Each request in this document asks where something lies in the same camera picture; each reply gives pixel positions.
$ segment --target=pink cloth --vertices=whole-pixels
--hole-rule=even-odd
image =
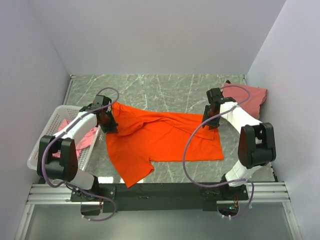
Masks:
[[[253,87],[253,86],[246,86],[241,84],[234,84],[232,85],[238,85],[241,87],[244,87],[247,89],[251,97],[248,101],[240,104],[240,107],[243,108],[248,114],[250,114],[255,119],[259,118],[259,112],[260,112],[260,105],[265,102],[267,99],[267,89],[266,88],[259,88],[259,87]],[[238,103],[242,100],[245,100],[248,96],[248,94],[239,87],[227,87],[223,89],[222,92],[223,96],[225,98],[232,97],[234,98]]]
[[[59,126],[58,131],[61,131],[62,129],[64,129],[69,123],[70,121],[64,119],[61,125]],[[77,144],[77,146],[75,147],[77,158],[80,156],[82,149],[85,149],[92,144],[92,142],[94,141],[96,132],[97,132],[97,128],[96,127],[92,128],[86,135],[84,135],[81,141]],[[60,152],[54,153],[53,156],[59,158]]]

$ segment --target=white laundry basket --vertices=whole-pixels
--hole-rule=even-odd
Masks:
[[[32,153],[27,161],[28,168],[37,170],[39,141],[41,137],[44,135],[52,136],[53,134],[57,133],[62,121],[64,119],[67,119],[69,121],[72,121],[73,119],[75,119],[81,108],[82,107],[80,106],[61,105],[54,110],[52,116],[50,117],[48,123],[46,124],[44,130],[42,131],[41,136],[36,142],[36,145],[34,146]],[[78,157],[78,168],[80,168],[81,170],[84,170],[85,167],[87,166],[89,157],[91,155],[91,152],[97,140],[99,131],[100,131],[100,127],[97,128],[92,144],[81,150],[80,156]]]

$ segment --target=marble table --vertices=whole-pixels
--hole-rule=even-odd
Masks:
[[[104,87],[119,90],[119,102],[148,111],[180,112],[203,114],[208,103],[206,91],[221,87],[229,80],[245,84],[243,75],[210,74],[129,74],[129,75],[73,75],[65,104],[86,106],[96,93]],[[103,92],[114,99],[111,90]],[[198,182],[218,182],[238,160],[239,133],[223,118],[220,119],[220,140],[223,148],[222,161],[187,162],[190,176]],[[181,162],[151,162],[154,172],[141,183],[181,183],[189,182]],[[122,178],[110,162],[105,135],[100,131],[88,161],[86,172],[96,175],[105,183],[123,183]],[[271,164],[262,167],[252,176],[255,182],[274,182]]]

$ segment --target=orange garment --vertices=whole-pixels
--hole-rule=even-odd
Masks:
[[[153,112],[121,103],[112,106],[118,133],[106,135],[108,155],[129,188],[154,171],[150,161],[182,161],[185,145],[202,122],[201,114]],[[224,158],[218,129],[201,128],[193,137],[187,161]]]

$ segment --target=white wall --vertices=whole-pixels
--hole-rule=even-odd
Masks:
[[[275,170],[305,239],[319,238],[320,1],[287,0],[247,76],[268,89],[262,119],[275,130]]]
[[[246,74],[285,0],[29,0],[72,74]]]
[[[27,0],[0,7],[0,235],[14,239],[37,173],[27,159],[69,76]]]

